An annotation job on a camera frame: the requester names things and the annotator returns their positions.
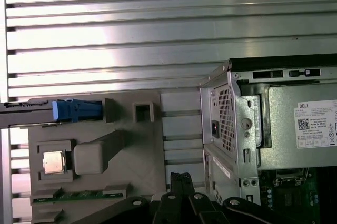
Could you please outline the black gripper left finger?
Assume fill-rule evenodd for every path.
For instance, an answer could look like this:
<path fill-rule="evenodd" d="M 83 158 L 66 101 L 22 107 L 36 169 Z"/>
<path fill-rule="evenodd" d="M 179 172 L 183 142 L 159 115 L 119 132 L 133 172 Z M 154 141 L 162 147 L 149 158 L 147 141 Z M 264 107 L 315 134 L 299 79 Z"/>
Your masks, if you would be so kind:
<path fill-rule="evenodd" d="M 96 212 L 94 223 L 180 223 L 184 174 L 171 173 L 170 192 L 159 201 L 129 197 Z"/>

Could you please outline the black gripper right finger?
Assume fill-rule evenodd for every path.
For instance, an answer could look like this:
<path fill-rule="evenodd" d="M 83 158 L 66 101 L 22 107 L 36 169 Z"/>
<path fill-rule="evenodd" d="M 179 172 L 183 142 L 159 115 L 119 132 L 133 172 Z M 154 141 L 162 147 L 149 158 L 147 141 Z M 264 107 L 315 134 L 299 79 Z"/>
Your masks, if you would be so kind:
<path fill-rule="evenodd" d="M 199 223 L 292 223 L 284 215 L 239 197 L 229 197 L 221 204 L 195 192 L 191 175 L 182 173 L 182 186 Z"/>

